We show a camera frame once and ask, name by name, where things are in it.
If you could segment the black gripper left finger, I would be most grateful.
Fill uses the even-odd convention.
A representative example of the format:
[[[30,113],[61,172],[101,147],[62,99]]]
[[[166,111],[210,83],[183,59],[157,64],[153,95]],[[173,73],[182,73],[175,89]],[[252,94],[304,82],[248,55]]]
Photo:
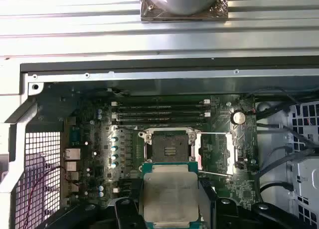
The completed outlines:
[[[44,223],[46,229],[145,229],[146,223],[130,198],[114,200],[106,208],[84,203]]]

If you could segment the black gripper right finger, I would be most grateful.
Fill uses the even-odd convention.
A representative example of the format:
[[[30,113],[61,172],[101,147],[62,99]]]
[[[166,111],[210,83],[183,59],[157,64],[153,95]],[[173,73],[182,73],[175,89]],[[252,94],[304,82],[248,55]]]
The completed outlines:
[[[221,198],[210,182],[198,183],[201,229],[317,229],[319,220],[295,216],[270,203],[245,209],[230,198]]]

